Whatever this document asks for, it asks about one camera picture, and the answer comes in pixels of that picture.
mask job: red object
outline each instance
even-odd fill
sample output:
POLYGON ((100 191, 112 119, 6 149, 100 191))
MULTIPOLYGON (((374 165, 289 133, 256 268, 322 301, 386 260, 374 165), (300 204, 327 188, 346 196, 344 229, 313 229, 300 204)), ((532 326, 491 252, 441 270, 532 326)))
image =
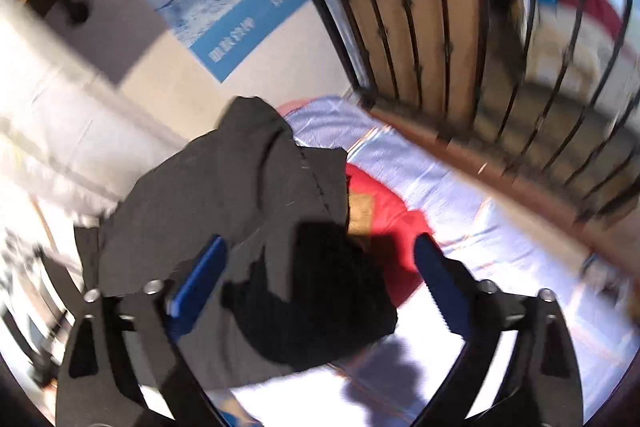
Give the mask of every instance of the red object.
POLYGON ((299 98, 297 100, 291 100, 290 102, 285 102, 282 105, 279 105, 276 110, 279 113, 279 115, 284 118, 290 112, 293 112, 296 109, 299 109, 300 107, 302 107, 303 105, 306 105, 312 100, 313 100, 312 98, 299 98))
POLYGON ((422 283, 414 263, 414 242, 421 233, 433 233, 420 210, 407 207, 386 185, 356 166, 346 168, 349 190, 370 194, 374 200, 371 243, 368 249, 382 268, 386 290, 396 308, 422 283))
MULTIPOLYGON (((574 6, 577 8, 578 0, 558 0, 562 4, 574 6)), ((607 30, 607 33, 613 40, 618 36, 622 20, 607 0, 586 0, 584 5, 584 13, 599 21, 607 30)))

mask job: mattress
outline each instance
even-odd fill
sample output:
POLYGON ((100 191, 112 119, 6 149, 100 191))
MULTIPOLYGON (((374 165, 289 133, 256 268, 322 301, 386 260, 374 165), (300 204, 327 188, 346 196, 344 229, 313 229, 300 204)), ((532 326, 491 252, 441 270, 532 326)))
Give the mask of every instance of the mattress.
MULTIPOLYGON (((620 306, 596 295, 575 269, 517 229, 494 198, 346 100, 320 98, 286 119, 300 145, 344 148, 351 164, 383 182, 409 209, 423 211, 445 254, 465 263, 476 279, 492 279, 502 290, 521 295, 552 288, 574 341, 585 421, 593 415, 640 346, 640 334, 620 306)), ((514 339, 514 332, 503 333, 470 415, 491 406, 514 339)), ((398 309, 395 334, 366 352, 232 393, 266 426, 297 426, 301 421, 307 426, 408 426, 440 386, 462 345, 421 285, 398 309)))

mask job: dark gray garment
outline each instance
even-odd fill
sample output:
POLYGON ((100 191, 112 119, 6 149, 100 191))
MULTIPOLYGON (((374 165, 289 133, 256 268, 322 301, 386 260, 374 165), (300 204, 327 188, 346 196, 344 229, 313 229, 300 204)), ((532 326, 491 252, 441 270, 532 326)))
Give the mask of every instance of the dark gray garment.
POLYGON ((217 130, 140 178, 79 250, 97 245, 98 285, 117 295, 166 279, 212 234, 226 240, 226 268, 178 341, 204 389, 331 362, 397 320, 382 274, 346 237, 345 161, 342 149, 299 147, 259 98, 236 98, 217 130))

